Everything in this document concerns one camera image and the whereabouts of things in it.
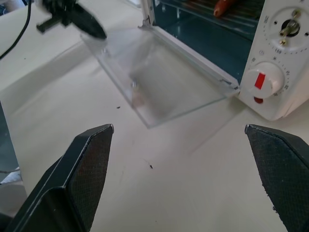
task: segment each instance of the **red indicator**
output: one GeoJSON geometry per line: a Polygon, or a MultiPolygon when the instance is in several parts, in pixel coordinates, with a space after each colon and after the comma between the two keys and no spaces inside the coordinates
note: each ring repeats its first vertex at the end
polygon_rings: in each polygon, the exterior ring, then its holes
{"type": "Polygon", "coordinates": [[[256,82],[255,82],[255,87],[257,87],[258,89],[261,89],[262,88],[262,85],[263,85],[263,83],[264,83],[264,81],[265,81],[265,74],[264,73],[260,73],[259,75],[258,75],[258,77],[257,77],[257,80],[256,80],[256,82]]]}

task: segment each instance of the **white knob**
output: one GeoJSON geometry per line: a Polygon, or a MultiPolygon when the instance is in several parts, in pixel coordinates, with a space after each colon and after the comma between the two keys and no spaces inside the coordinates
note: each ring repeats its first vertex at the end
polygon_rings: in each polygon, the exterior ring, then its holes
{"type": "Polygon", "coordinates": [[[246,88],[254,97],[265,99],[278,92],[284,84],[281,69],[269,62],[262,62],[247,71],[242,80],[242,87],[246,88]]]}

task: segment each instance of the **white table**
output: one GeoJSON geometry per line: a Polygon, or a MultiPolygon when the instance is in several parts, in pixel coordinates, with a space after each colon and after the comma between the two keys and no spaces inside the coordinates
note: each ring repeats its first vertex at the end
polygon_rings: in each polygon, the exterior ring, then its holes
{"type": "MultiPolygon", "coordinates": [[[[140,11],[120,1],[85,3],[108,30],[142,20],[140,11]]],[[[77,134],[113,123],[93,232],[286,231],[262,187],[244,128],[269,126],[309,142],[308,103],[267,122],[238,100],[224,100],[148,130],[79,42],[79,31],[58,27],[36,34],[34,24],[44,14],[33,12],[0,71],[0,100],[28,193],[77,134]]],[[[4,21],[22,24],[24,16],[20,10],[4,21]]],[[[8,40],[0,41],[0,50],[8,40]]]]}

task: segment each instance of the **toaster oven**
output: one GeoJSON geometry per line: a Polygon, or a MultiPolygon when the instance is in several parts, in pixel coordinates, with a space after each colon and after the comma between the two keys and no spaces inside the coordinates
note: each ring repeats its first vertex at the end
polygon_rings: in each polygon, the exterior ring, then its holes
{"type": "Polygon", "coordinates": [[[268,120],[309,98],[309,0],[142,0],[143,25],[84,41],[151,127],[236,96],[268,120]]]}

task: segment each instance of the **black cable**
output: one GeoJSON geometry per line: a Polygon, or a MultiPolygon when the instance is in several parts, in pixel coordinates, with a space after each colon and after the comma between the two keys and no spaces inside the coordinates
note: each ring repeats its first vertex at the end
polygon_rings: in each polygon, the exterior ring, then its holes
{"type": "Polygon", "coordinates": [[[27,14],[27,19],[26,19],[26,23],[23,27],[23,29],[21,30],[21,32],[19,33],[17,39],[15,40],[15,42],[12,44],[11,47],[9,47],[8,50],[6,50],[1,56],[0,56],[0,60],[2,60],[7,54],[9,54],[10,51],[12,51],[12,49],[16,46],[16,44],[19,42],[20,38],[23,36],[25,30],[28,27],[29,21],[30,21],[30,15],[31,15],[31,3],[32,1],[29,1],[28,3],[28,14],[27,14]]]}

